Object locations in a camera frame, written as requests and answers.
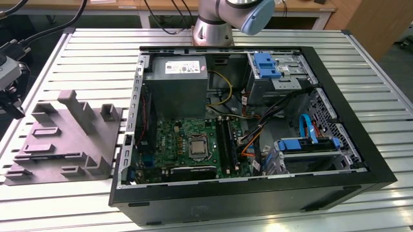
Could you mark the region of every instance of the slotted aluminum table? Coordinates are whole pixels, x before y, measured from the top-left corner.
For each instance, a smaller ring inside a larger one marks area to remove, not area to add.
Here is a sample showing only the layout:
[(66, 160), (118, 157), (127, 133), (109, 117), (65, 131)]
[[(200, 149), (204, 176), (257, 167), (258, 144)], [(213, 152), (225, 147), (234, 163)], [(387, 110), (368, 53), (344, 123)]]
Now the slotted aluminum table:
[[(413, 225), (413, 105), (355, 40), (341, 31), (265, 30), (236, 45), (313, 46), (399, 181), (328, 211), (160, 226), (174, 231), (411, 231)], [(23, 146), (38, 101), (57, 102), (75, 89), (91, 107), (114, 103), (129, 113), (140, 46), (190, 45), (190, 33), (158, 29), (78, 29), (63, 34), (30, 96), (27, 117), (14, 121), (0, 143), (0, 183)], [(119, 133), (118, 144), (123, 142)], [(132, 231), (140, 228), (109, 207), (111, 179), (31, 186), (0, 185), (0, 231)]]

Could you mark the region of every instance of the sticker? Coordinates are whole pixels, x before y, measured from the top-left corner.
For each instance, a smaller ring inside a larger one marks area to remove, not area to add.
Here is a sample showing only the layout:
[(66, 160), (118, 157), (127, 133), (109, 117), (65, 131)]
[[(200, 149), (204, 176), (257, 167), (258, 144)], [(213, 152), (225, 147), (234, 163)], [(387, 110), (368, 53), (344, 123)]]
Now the sticker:
[(287, 66), (279, 66), (279, 70), (280, 71), (291, 71), (289, 68)]
[(244, 96), (244, 97), (241, 98), (241, 102), (242, 102), (244, 105), (246, 105), (248, 97)]
[(268, 146), (268, 145), (265, 145), (265, 147), (264, 147), (264, 152), (269, 152), (271, 149), (272, 149), (272, 147)]
[(166, 74), (201, 73), (200, 61), (169, 61), (166, 63)]
[(136, 6), (118, 6), (119, 9), (137, 9)]
[(256, 160), (253, 161), (253, 167), (257, 169), (257, 171), (260, 171), (261, 165), (258, 164)]

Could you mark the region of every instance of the floor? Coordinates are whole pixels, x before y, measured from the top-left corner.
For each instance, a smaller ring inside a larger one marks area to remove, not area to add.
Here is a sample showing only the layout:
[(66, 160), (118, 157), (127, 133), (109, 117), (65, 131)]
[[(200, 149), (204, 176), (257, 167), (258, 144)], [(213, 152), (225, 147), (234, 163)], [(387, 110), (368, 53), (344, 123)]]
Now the floor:
[[(43, 31), (51, 27), (65, 24), (71, 20), (71, 16), (57, 16), (55, 24), (50, 24), (47, 18), (41, 15), (30, 16), (31, 21), (34, 23), (35, 29), (38, 31)], [(173, 18), (158, 18), (160, 21), (164, 22), (164, 26), (166, 28), (180, 27), (182, 25), (182, 20), (178, 16)], [(79, 21), (75, 24), (78, 28), (141, 28), (141, 22), (138, 17), (136, 16), (93, 16), (86, 15), (82, 16)], [(49, 59), (50, 53), (58, 43), (61, 37), (61, 32), (42, 38), (37, 42), (34, 42), (33, 55), (34, 55), (34, 64), (31, 65), (33, 70), (33, 79), (34, 83), (37, 80), (37, 76), (39, 75), (43, 65)], [(384, 58), (379, 63), (388, 73), (389, 77), (396, 82), (397, 86), (407, 94), (408, 98), (413, 101), (413, 51), (401, 50), (399, 45), (395, 45)], [(0, 138), (3, 137), (7, 127), (11, 123), (13, 119), (7, 115), (0, 115)]]

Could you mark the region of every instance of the cpu socket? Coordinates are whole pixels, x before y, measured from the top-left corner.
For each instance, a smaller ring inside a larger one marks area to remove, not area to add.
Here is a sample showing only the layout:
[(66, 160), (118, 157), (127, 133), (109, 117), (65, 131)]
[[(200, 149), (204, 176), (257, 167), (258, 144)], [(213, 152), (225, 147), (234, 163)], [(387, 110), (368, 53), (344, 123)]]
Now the cpu socket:
[(205, 159), (208, 158), (208, 138), (190, 137), (189, 141), (189, 157), (193, 159)]

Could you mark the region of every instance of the green motherboard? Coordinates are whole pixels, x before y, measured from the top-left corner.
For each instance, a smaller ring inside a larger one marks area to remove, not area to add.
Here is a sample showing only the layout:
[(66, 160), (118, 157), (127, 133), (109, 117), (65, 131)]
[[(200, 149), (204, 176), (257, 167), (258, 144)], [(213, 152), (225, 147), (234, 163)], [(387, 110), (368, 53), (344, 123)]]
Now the green motherboard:
[[(242, 136), (238, 118), (230, 121), (233, 136)], [(240, 162), (238, 170), (230, 173), (221, 168), (220, 142), (214, 119), (182, 119), (158, 121), (157, 152), (154, 167), (145, 169), (148, 183), (162, 183), (160, 169), (185, 166), (217, 167), (216, 178), (250, 176), (248, 160)]]

